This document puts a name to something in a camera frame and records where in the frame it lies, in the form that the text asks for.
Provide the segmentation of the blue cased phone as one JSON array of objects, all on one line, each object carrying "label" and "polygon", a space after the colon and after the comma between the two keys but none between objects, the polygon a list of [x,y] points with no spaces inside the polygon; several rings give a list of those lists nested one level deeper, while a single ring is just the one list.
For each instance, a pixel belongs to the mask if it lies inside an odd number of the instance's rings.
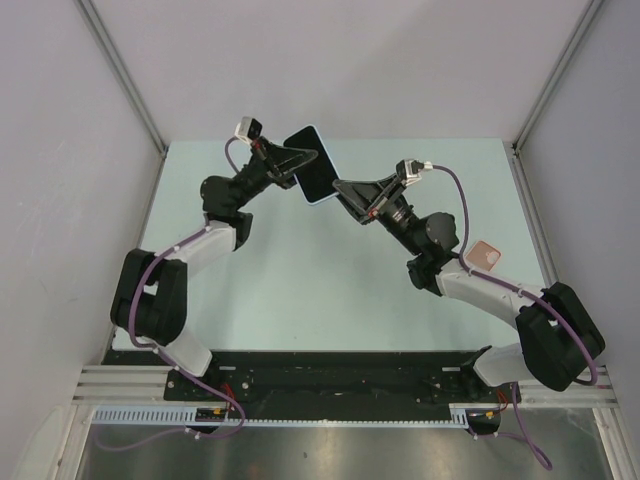
[{"label": "blue cased phone", "polygon": [[302,196],[309,205],[317,205],[338,195],[333,182],[339,179],[339,175],[314,125],[307,125],[289,135],[283,145],[314,150],[317,153],[314,160],[294,175]]}]

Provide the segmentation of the pink phone case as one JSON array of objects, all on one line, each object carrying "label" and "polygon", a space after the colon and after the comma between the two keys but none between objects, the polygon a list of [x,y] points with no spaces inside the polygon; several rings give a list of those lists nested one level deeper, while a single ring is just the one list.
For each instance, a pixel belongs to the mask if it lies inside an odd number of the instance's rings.
[{"label": "pink phone case", "polygon": [[477,240],[465,254],[468,264],[488,272],[495,268],[501,257],[501,252],[484,240]]}]

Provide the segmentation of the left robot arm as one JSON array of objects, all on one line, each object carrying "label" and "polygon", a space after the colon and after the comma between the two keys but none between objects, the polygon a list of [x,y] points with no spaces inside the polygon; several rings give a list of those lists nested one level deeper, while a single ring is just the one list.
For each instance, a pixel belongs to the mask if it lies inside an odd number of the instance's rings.
[{"label": "left robot arm", "polygon": [[127,331],[138,348],[150,348],[187,373],[197,398],[214,397],[220,374],[213,354],[187,326],[189,280],[249,238],[253,215],[242,208],[271,185],[294,186],[294,176],[318,157],[310,149],[285,147],[264,137],[249,142],[251,157],[232,177],[214,175],[200,187],[204,223],[162,252],[130,251],[123,263],[110,310],[111,322]]}]

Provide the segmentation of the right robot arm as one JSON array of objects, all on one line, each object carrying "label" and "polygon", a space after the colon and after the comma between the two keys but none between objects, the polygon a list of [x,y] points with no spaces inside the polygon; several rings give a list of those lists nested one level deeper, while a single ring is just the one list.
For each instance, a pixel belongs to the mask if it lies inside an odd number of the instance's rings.
[{"label": "right robot arm", "polygon": [[605,341],[575,291],[556,282],[530,287],[494,276],[465,259],[468,240],[456,234],[446,212],[418,217],[404,196],[419,180],[425,164],[411,162],[378,181],[336,180],[337,198],[361,225],[380,223],[413,258],[407,263],[415,288],[458,300],[505,322],[518,334],[516,343],[488,346],[474,354],[461,376],[463,393],[484,401],[498,386],[536,380],[562,392],[571,384],[596,384],[596,358]]}]

